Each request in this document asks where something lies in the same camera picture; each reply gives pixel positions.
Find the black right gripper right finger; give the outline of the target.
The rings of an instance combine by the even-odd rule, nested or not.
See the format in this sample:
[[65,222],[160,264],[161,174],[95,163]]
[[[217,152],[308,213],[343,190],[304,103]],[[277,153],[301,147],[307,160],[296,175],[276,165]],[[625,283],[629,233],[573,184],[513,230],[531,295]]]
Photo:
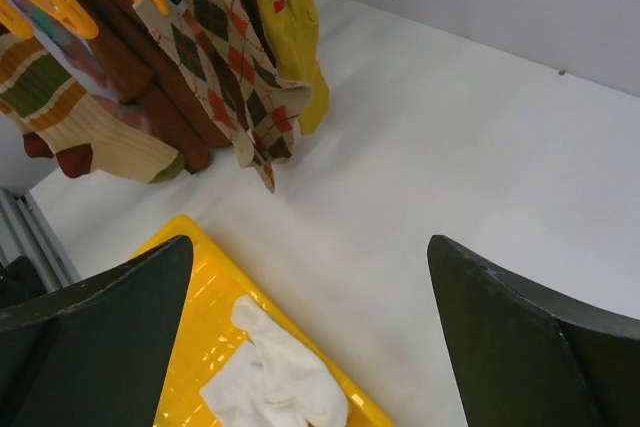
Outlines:
[[470,426],[636,426],[639,322],[443,236],[427,261]]

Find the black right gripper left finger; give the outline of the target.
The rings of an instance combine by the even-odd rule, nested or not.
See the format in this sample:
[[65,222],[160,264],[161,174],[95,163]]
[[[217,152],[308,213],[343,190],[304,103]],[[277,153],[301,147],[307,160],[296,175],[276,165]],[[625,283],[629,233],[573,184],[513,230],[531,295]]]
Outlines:
[[176,236],[3,308],[2,425],[152,425],[193,260],[192,241]]

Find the white sock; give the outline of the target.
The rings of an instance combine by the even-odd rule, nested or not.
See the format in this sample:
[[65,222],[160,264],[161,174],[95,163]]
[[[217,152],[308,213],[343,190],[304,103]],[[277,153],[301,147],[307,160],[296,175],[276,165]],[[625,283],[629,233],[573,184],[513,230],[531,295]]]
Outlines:
[[231,322],[249,339],[200,389],[221,425],[347,424],[348,399],[318,356],[248,296],[234,303]]

